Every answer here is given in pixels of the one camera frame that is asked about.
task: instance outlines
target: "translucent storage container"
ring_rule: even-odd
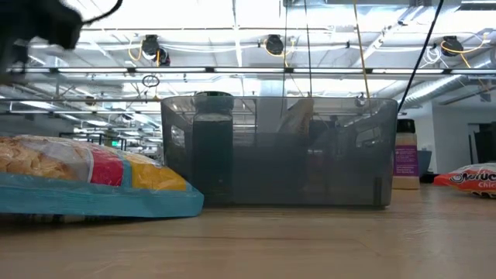
[[[389,205],[397,102],[162,101],[164,158],[206,205]]]

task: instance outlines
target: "chip bag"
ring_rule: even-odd
[[[203,195],[148,157],[93,143],[0,137],[0,212],[185,217]]]
[[[474,164],[461,167],[448,174],[434,178],[434,183],[441,186],[453,186],[460,191],[496,198],[496,164]]]

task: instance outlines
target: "purple label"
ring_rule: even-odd
[[[394,155],[395,176],[419,175],[417,146],[396,146]]]

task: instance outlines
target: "ceiling light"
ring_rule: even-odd
[[[49,68],[27,68],[26,73],[50,73]]]
[[[126,135],[130,135],[130,136],[139,136],[140,133],[138,132],[124,132]]]
[[[72,115],[60,115],[60,116],[64,117],[65,119],[72,120],[72,121],[81,121],[80,119],[77,119],[77,118],[73,117]]]
[[[496,74],[495,69],[463,69],[451,70],[451,74]]]
[[[136,112],[134,111],[95,111],[95,113],[98,113],[98,114],[134,114]]]
[[[139,67],[140,73],[198,73],[205,72],[203,67]]]
[[[310,73],[308,68],[294,69],[297,74],[300,73]],[[312,69],[312,74],[361,74],[362,69],[342,69],[342,68],[331,68],[331,69]]]
[[[54,109],[55,106],[46,103],[46,102],[32,102],[32,101],[25,101],[21,102],[23,105],[30,105],[32,107],[38,108],[38,109]]]
[[[48,111],[10,111],[10,113],[15,113],[15,114],[47,114],[50,112],[48,112]]]
[[[100,121],[100,120],[86,120],[88,124],[92,124],[95,126],[108,126],[109,124],[105,121]]]
[[[493,0],[463,0],[462,4],[496,4]]]
[[[255,68],[255,67],[221,67],[216,73],[283,73],[283,68]]]
[[[418,69],[416,74],[441,74],[443,69]],[[413,69],[374,69],[374,74],[411,74]]]
[[[160,111],[141,111],[139,113],[141,113],[141,114],[161,114],[162,112],[160,112]]]
[[[91,114],[93,112],[89,112],[89,111],[55,111],[53,113],[58,113],[58,114]]]
[[[38,57],[34,57],[33,55],[28,55],[28,57],[29,57],[29,58],[31,58],[31,59],[33,59],[34,61],[36,61],[36,62],[38,62],[38,63],[42,64],[42,65],[46,64],[46,63],[45,63],[45,61],[41,60],[41,59],[40,59],[40,58],[38,58]]]
[[[62,67],[58,68],[60,73],[126,73],[127,69],[123,67],[86,67],[86,68],[69,68]]]

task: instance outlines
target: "wooden table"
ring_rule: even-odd
[[[494,278],[496,201],[395,191],[384,211],[210,209],[0,233],[0,278]]]

